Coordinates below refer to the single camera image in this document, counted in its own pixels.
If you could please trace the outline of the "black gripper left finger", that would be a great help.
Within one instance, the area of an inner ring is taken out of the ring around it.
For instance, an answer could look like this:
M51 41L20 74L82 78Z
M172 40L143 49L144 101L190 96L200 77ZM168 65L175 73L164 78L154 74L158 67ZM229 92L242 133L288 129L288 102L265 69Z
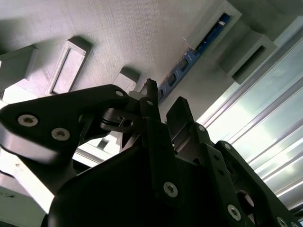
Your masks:
M1 171L50 209L57 192L82 174L73 168L78 146L116 131L122 133L119 154L133 148L146 153L156 198L178 207L180 178L160 119L157 83L149 79L146 86L140 98L104 85L7 105L0 111Z

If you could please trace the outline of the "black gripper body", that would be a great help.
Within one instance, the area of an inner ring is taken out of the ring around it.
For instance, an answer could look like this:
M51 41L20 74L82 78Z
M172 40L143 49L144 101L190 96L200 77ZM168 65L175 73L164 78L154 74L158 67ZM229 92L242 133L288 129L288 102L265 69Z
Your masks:
M56 194L44 227L234 227L205 170L176 158L184 200L175 207L156 198L148 155L119 154L67 182Z

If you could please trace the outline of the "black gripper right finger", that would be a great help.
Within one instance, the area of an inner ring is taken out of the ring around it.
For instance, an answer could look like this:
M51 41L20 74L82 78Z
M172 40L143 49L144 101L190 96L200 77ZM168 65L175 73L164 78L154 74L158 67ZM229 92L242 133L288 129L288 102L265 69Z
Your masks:
M208 227L298 227L298 219L226 141L213 143L194 121L187 100L177 98L167 125L184 174L185 191Z

